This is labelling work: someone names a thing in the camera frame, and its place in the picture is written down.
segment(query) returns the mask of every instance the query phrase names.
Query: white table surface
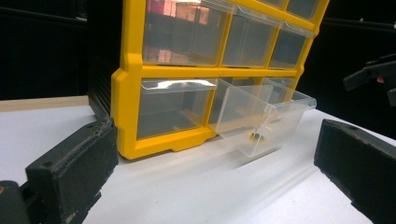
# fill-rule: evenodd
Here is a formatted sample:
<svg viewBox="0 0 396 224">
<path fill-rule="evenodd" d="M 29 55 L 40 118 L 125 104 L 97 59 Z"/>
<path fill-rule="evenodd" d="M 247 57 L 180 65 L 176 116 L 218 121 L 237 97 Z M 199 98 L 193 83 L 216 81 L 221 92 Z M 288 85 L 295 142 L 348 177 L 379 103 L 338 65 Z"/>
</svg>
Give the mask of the white table surface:
<svg viewBox="0 0 396 224">
<path fill-rule="evenodd" d="M 218 139 L 120 158 L 84 223 L 371 223 L 313 164 L 322 119 L 336 118 L 305 112 L 289 142 L 265 157 Z M 94 120 L 87 105 L 0 113 L 0 180 L 23 184 L 27 165 Z"/>
</svg>

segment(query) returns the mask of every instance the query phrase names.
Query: open drawer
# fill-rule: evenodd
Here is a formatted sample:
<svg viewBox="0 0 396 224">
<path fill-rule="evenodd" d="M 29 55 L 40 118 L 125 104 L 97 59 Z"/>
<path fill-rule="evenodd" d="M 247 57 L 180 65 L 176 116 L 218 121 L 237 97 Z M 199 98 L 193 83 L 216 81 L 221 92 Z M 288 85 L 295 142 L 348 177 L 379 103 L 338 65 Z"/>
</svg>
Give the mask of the open drawer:
<svg viewBox="0 0 396 224">
<path fill-rule="evenodd" d="M 212 128 L 249 157 L 280 148 L 305 110 L 317 104 L 314 98 L 269 78 L 264 85 L 238 87 L 220 79 L 218 90 L 225 91 L 217 91 L 224 96 Z"/>
</svg>

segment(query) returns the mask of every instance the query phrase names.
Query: yellow frame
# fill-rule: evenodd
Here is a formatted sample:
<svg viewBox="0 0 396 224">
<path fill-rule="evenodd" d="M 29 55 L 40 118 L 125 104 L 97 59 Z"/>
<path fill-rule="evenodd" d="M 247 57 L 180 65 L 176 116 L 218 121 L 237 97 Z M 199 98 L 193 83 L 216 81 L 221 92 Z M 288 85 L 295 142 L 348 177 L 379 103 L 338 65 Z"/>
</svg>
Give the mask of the yellow frame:
<svg viewBox="0 0 396 224">
<path fill-rule="evenodd" d="M 329 0 L 319 0 L 317 12 L 311 21 L 307 21 L 289 14 L 286 11 L 289 0 L 282 8 L 265 5 L 256 0 L 228 0 L 237 5 L 254 8 L 256 11 L 273 16 L 285 22 L 298 25 L 318 34 L 319 25 L 323 18 Z M 188 78 L 188 77 L 256 77 L 256 84 L 261 84 L 265 77 L 293 77 L 295 89 L 300 75 L 304 71 L 304 62 L 311 48 L 314 37 L 307 38 L 299 61 L 293 70 L 268 69 L 267 57 L 264 68 L 229 68 L 221 67 L 228 31 L 233 15 L 229 14 L 225 28 L 225 35 L 220 46 L 218 63 L 214 67 L 183 67 L 156 66 L 143 64 L 142 49 L 145 26 L 146 0 L 123 0 L 122 34 L 120 68 L 113 74 L 111 80 L 111 116 L 118 127 L 118 148 L 126 159 L 135 159 L 167 149 L 180 151 L 189 147 L 201 145 L 216 133 L 208 127 L 211 104 L 214 91 L 209 96 L 202 127 L 169 133 L 161 136 L 137 140 L 137 122 L 139 114 L 140 84 L 142 78 Z M 274 50 L 272 43 L 270 54 Z"/>
</svg>

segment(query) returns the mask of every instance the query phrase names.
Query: black clamp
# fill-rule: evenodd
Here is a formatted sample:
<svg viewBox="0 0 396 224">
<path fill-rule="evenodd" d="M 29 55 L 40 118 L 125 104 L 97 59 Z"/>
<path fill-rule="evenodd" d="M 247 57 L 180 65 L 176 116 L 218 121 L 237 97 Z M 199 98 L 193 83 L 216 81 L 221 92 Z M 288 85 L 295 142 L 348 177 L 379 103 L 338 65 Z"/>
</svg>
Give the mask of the black clamp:
<svg viewBox="0 0 396 224">
<path fill-rule="evenodd" d="M 388 92 L 389 103 L 396 106 L 396 54 L 380 57 L 366 63 L 360 71 L 344 78 L 344 86 L 351 91 L 369 82 L 371 78 L 382 77 Z"/>
<path fill-rule="evenodd" d="M 22 186 L 0 181 L 0 223 L 82 223 L 118 163 L 113 119 L 83 126 L 26 167 Z"/>
<path fill-rule="evenodd" d="M 396 223 L 395 146 L 358 127 L 325 119 L 314 164 L 374 223 Z"/>
</svg>

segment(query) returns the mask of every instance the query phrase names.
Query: plastic drawer organizer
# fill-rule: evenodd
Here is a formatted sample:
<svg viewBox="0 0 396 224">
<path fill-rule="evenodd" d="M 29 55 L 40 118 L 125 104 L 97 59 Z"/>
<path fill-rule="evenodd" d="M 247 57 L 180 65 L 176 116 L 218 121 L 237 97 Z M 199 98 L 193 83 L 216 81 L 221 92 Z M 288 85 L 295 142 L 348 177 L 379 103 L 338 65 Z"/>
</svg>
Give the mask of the plastic drawer organizer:
<svg viewBox="0 0 396 224">
<path fill-rule="evenodd" d="M 315 107 L 294 89 L 328 2 L 124 0 L 111 79 L 120 154 L 179 151 L 217 134 L 248 156 L 279 147 Z"/>
</svg>

